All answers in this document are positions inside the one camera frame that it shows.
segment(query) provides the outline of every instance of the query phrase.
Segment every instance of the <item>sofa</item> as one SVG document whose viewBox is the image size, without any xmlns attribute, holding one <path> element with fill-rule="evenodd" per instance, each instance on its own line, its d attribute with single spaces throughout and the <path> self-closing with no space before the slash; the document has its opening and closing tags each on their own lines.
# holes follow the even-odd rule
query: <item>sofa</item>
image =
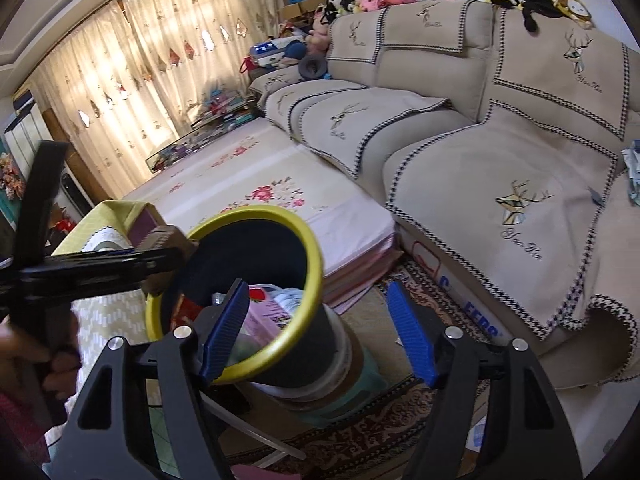
<svg viewBox="0 0 640 480">
<path fill-rule="evenodd" d="M 268 120 L 393 213 L 402 244 L 556 388 L 640 374 L 640 54 L 568 18 L 418 2 L 338 18 L 332 79 L 252 83 Z"/>
</svg>

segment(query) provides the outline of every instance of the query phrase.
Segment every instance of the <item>trash can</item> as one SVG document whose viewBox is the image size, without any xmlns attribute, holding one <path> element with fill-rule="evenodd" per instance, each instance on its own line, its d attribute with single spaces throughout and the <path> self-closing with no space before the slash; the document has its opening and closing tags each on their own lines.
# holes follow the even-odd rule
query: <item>trash can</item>
<svg viewBox="0 0 640 480">
<path fill-rule="evenodd" d="M 236 278 L 304 291 L 302 302 L 280 335 L 253 356 L 228 366 L 215 384 L 255 381 L 301 388 L 322 378 L 337 351 L 334 330 L 321 307 L 322 253 L 306 223 L 275 206 L 244 206 L 196 227 L 188 237 L 199 247 L 162 296 L 150 298 L 146 327 L 151 340 L 169 332 L 180 293 L 210 305 Z"/>
</svg>

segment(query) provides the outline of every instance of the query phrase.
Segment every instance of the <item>red flower print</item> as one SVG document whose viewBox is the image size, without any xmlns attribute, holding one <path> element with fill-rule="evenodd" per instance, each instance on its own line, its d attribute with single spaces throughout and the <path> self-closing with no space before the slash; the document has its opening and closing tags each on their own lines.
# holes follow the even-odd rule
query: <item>red flower print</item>
<svg viewBox="0 0 640 480">
<path fill-rule="evenodd" d="M 264 301 L 267 299 L 267 295 L 261 288 L 250 288 L 249 298 L 253 301 Z"/>
<path fill-rule="evenodd" d="M 273 191 L 271 186 L 261 186 L 251 193 L 251 198 L 255 198 L 260 202 L 268 202 L 273 198 Z"/>
</svg>

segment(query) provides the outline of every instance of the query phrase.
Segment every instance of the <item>beige curtain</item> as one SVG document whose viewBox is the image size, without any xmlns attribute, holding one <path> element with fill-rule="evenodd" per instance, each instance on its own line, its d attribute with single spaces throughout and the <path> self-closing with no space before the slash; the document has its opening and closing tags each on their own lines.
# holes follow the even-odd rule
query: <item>beige curtain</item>
<svg viewBox="0 0 640 480">
<path fill-rule="evenodd" d="M 122 0 L 162 102 L 186 133 L 212 90 L 242 91 L 242 59 L 273 34 L 275 0 Z"/>
<path fill-rule="evenodd" d="M 28 81 L 113 198 L 146 182 L 152 176 L 146 158 L 178 138 L 144 67 L 129 23 L 111 2 L 57 46 Z"/>
</svg>

